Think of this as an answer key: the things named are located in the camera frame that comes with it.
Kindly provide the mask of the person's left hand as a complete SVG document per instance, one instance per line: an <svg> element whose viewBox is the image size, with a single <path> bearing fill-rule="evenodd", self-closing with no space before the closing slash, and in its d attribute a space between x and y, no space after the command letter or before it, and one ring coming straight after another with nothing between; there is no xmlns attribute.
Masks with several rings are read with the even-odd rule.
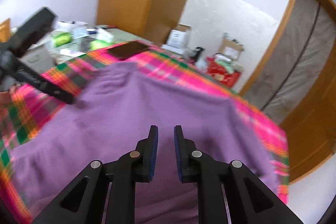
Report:
<svg viewBox="0 0 336 224"><path fill-rule="evenodd" d="M9 90L5 92L1 92L1 95L0 95L0 109L1 110L6 109L12 104L12 101L13 101L12 96L20 87L21 87L21 84L14 84L9 88Z"/></svg>

